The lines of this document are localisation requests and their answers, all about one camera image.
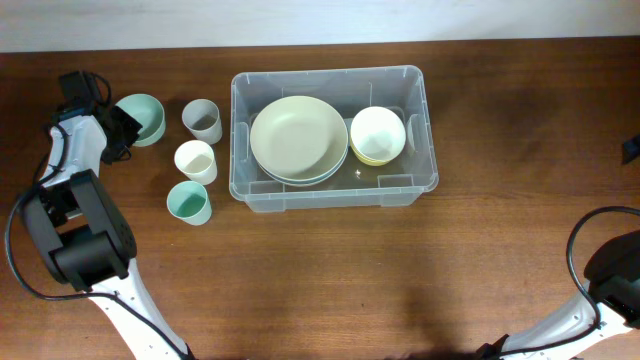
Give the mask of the mint green bowl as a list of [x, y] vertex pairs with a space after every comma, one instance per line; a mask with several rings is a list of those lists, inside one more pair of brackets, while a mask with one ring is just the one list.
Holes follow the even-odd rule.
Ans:
[[158, 142], [166, 130], [163, 105], [148, 94], [132, 94], [119, 100], [116, 105], [133, 117], [142, 128], [138, 139], [133, 143], [137, 147], [146, 147]]

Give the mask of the cream cup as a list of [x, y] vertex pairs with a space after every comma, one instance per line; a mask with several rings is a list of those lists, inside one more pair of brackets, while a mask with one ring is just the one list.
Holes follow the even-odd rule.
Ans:
[[190, 180], [201, 185], [213, 183], [218, 175], [214, 150], [201, 140], [181, 144], [174, 153], [174, 164]]

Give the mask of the yellow bowl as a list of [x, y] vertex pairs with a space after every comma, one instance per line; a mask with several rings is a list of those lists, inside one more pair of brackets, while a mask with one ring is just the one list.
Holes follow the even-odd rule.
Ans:
[[380, 147], [369, 143], [365, 145], [364, 151], [354, 143], [351, 143], [350, 147], [359, 161], [374, 167], [388, 164], [398, 157], [402, 151], [401, 148], [394, 145]]

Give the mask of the white bowl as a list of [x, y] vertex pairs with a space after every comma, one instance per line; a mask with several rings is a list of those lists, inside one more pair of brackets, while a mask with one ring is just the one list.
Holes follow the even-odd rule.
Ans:
[[364, 151], [367, 143], [404, 149], [406, 130], [400, 117], [388, 108], [371, 106], [356, 114], [350, 126], [350, 144]]

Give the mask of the beige plate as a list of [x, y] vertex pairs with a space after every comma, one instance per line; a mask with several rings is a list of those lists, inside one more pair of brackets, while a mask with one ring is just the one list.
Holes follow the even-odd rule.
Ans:
[[340, 167], [349, 136], [343, 117], [325, 101], [288, 96], [257, 115], [249, 140], [263, 170], [286, 182], [313, 183]]

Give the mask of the mint green cup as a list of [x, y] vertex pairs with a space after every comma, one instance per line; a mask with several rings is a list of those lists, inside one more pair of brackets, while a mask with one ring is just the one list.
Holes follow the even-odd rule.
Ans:
[[206, 188], [195, 181], [175, 185], [167, 195], [166, 206], [172, 216], [192, 226], [204, 225], [213, 213]]

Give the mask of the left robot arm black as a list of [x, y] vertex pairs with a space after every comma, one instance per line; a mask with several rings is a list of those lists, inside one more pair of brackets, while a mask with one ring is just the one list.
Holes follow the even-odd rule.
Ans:
[[129, 154], [141, 124], [119, 107], [56, 113], [42, 177], [15, 206], [52, 277], [92, 301], [138, 359], [190, 359], [139, 274], [134, 235], [98, 179]]

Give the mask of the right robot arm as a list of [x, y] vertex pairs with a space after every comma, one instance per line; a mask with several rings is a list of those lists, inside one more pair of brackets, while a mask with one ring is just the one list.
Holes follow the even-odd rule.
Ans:
[[605, 242], [589, 259], [584, 278], [577, 275], [573, 250], [579, 231], [605, 213], [637, 216], [627, 206], [600, 207], [585, 214], [573, 227], [565, 257], [577, 294], [532, 328], [504, 335], [484, 344], [476, 359], [574, 359], [611, 337], [639, 328], [639, 232]]

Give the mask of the grey cup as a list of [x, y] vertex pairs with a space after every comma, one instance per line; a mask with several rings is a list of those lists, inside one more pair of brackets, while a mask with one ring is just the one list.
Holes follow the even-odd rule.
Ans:
[[223, 135], [220, 111], [211, 100], [196, 99], [182, 111], [182, 122], [198, 140], [209, 145], [219, 142]]

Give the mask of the clear plastic storage container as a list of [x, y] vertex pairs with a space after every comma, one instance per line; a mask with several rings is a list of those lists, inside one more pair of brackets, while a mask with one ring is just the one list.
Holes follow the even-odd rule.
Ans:
[[[293, 187], [271, 178], [250, 149], [258, 113], [283, 97], [306, 95], [345, 120], [381, 106], [403, 121], [407, 141], [390, 163], [373, 167], [348, 153], [328, 180]], [[439, 182], [424, 76], [413, 65], [305, 71], [242, 72], [231, 81], [229, 191], [256, 213], [353, 206], [404, 207]]]

